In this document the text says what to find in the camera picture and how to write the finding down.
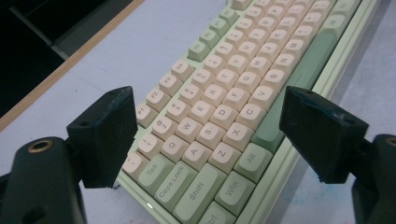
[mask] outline shift key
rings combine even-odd
[[[226,174],[206,163],[176,205],[174,216],[182,223],[197,223],[225,178]]]

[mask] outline mechanical keyboard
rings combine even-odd
[[[233,0],[136,106],[118,181],[161,223],[263,223],[298,159],[286,86],[330,97],[379,3]]]

